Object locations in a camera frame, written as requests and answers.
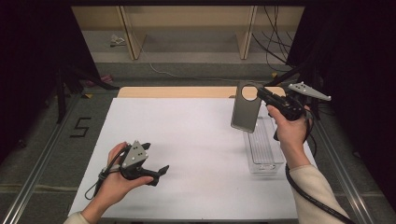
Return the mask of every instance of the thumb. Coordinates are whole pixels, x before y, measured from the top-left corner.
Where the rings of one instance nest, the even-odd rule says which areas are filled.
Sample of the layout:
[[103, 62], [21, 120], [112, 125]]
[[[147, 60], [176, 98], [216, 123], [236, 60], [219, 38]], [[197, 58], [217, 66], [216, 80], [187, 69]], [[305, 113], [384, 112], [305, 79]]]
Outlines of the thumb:
[[146, 185], [153, 180], [154, 180], [154, 178], [151, 176], [141, 176], [135, 180], [131, 180], [129, 182], [129, 187], [130, 187], [130, 189], [134, 189], [134, 188], [140, 187], [142, 185]]
[[280, 111], [276, 109], [276, 107], [274, 107], [273, 105], [268, 105], [267, 109], [268, 113], [271, 115], [271, 117], [275, 119], [276, 123], [286, 120], [286, 118], [280, 113]]

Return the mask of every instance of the floor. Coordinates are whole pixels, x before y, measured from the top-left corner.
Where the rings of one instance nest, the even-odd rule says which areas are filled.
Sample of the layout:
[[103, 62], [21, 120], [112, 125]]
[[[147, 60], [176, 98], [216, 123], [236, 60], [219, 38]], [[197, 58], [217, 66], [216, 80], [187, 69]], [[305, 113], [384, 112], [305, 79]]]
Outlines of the floor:
[[[233, 86], [238, 79], [269, 81], [273, 73], [282, 74], [289, 69], [275, 57], [267, 57], [254, 40], [248, 58], [240, 60], [235, 36], [231, 33], [148, 34], [142, 45], [144, 52], [136, 61], [130, 59], [126, 47], [110, 47], [113, 35], [123, 37], [118, 31], [84, 33], [100, 74], [113, 76], [111, 84], [114, 86]], [[281, 35], [285, 45], [291, 44], [289, 35], [292, 38], [293, 34]], [[263, 34], [255, 36], [267, 47], [268, 39]], [[279, 58], [283, 57], [278, 44], [272, 43], [270, 50]], [[21, 200], [22, 213], [16, 217], [18, 223], [63, 223], [66, 219], [111, 100], [118, 92], [92, 87], [85, 88], [83, 93], [71, 94], [66, 99], [68, 113], [61, 124], [56, 123], [57, 101], [56, 96], [51, 95], [48, 107], [42, 109], [24, 139], [26, 147], [15, 148], [0, 165], [2, 219], [29, 184], [30, 190]], [[84, 137], [73, 137], [83, 134], [82, 130], [75, 129], [78, 121], [89, 127]], [[353, 154], [353, 146], [343, 133], [331, 105], [320, 105], [320, 121], [313, 136], [318, 168], [329, 180], [337, 200], [349, 216], [356, 223], [396, 223], [395, 212], [364, 163]], [[312, 138], [308, 140], [312, 150], [315, 142]], [[334, 153], [345, 168], [352, 187], [340, 181], [339, 164], [332, 158]], [[357, 191], [366, 210], [353, 206], [348, 188]], [[297, 220], [271, 220], [273, 222], [298, 223]]]

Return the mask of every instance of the table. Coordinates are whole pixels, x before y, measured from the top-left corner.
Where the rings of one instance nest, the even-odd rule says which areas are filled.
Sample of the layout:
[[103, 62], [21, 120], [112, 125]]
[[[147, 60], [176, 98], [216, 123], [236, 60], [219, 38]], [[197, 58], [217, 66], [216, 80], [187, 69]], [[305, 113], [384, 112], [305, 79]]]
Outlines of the table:
[[[106, 164], [109, 149], [121, 141], [139, 140], [151, 143], [144, 167], [156, 170], [169, 164], [168, 173], [155, 188], [134, 189], [103, 218], [142, 221], [297, 218], [284, 167], [275, 175], [253, 175], [248, 170], [243, 133], [230, 125], [233, 99], [228, 97], [235, 91], [234, 87], [122, 88], [108, 111], [70, 214], [88, 204], [84, 193]], [[148, 98], [142, 98], [142, 92]], [[199, 93], [205, 98], [197, 98]], [[304, 146], [315, 164], [308, 145]]]

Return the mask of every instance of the person's right hand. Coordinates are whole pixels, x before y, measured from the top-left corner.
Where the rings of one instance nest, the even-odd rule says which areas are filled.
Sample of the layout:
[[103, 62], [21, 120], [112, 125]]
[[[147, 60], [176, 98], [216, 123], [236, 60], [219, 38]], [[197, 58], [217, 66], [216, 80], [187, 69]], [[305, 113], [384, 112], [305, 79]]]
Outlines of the person's right hand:
[[276, 121], [277, 138], [280, 148], [285, 155], [290, 169], [310, 164], [309, 159], [304, 153], [303, 143], [306, 136], [305, 117], [297, 120], [287, 120], [278, 109], [272, 105], [267, 106], [268, 112]]

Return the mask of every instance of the finger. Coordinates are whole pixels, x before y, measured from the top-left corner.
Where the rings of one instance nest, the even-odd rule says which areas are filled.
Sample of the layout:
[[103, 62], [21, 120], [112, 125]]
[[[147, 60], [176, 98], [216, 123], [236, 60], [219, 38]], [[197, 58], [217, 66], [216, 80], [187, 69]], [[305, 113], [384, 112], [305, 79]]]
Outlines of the finger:
[[273, 117], [277, 123], [286, 120], [286, 118], [280, 113], [280, 111], [273, 105], [268, 105], [267, 109], [268, 113], [270, 113], [271, 117]]
[[113, 149], [108, 152], [107, 164], [109, 164], [117, 154], [126, 147], [126, 142], [117, 144]]
[[142, 185], [147, 185], [149, 182], [151, 182], [153, 180], [154, 180], [154, 178], [151, 177], [151, 176], [142, 176], [142, 177], [139, 177], [139, 178], [137, 178], [135, 180], [130, 180], [128, 182], [128, 186], [129, 186], [130, 189], [135, 189], [135, 188], [140, 187]]

